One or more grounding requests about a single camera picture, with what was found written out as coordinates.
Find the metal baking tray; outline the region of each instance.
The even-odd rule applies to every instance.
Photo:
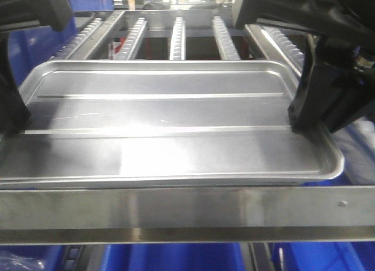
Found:
[[[291,131],[296,78],[272,61],[50,61],[20,88],[28,129],[0,141],[0,188],[295,185],[343,155]]]

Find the black clamp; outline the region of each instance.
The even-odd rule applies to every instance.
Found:
[[[295,130],[322,120],[335,132],[375,107],[375,0],[236,0],[235,26],[307,31],[305,65],[289,117]]]
[[[9,32],[50,25],[62,31],[73,13],[67,0],[0,0],[0,132],[23,130],[30,117],[8,59]]]

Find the blue plastic crate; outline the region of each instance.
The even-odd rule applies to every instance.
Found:
[[[0,246],[0,252],[42,260],[43,271],[56,271],[63,259],[63,246]]]
[[[279,253],[283,254],[284,269]],[[277,270],[285,271],[371,271],[365,268],[357,250],[349,242],[278,243],[274,246]]]
[[[27,29],[9,35],[8,56],[11,68],[19,86],[37,65],[50,59],[76,35],[74,18],[61,32],[50,27]]]
[[[108,245],[100,271],[244,271],[239,243]]]
[[[70,0],[74,11],[113,11],[113,0]]]

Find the stainless steel rail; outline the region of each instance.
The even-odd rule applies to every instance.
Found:
[[[89,23],[77,36],[63,49],[56,53],[52,60],[63,60],[69,59],[72,54],[79,49],[79,47],[100,27],[102,20],[95,18]]]
[[[216,16],[213,18],[212,27],[220,57],[223,60],[229,61],[241,60],[232,41],[232,38],[227,30],[227,27],[221,17]]]
[[[176,18],[173,26],[171,49],[169,52],[169,60],[185,60],[186,59],[186,37],[185,37],[185,21],[183,18]]]
[[[145,18],[139,18],[132,27],[120,52],[116,55],[116,60],[134,60],[146,31],[147,21]]]
[[[375,240],[374,187],[1,191],[0,243]]]
[[[87,60],[99,58],[104,51],[108,52],[108,44],[123,26],[125,11],[114,11],[101,25],[86,39],[80,47],[69,56],[69,60]]]

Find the metal rack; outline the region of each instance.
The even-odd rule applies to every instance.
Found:
[[[238,31],[231,27],[229,16],[225,9],[113,12],[89,39],[77,43],[74,53],[65,59],[98,59],[103,47],[115,36],[132,37],[124,46],[125,59],[134,59],[142,37],[171,37],[170,59],[183,60],[184,39],[191,36],[215,37],[223,59],[238,59],[228,35],[247,33],[259,56],[287,63],[298,75],[299,60],[274,39],[274,31],[270,33],[259,26]],[[354,141],[345,130],[337,136]],[[0,243],[375,240],[374,189],[352,186],[3,190]]]

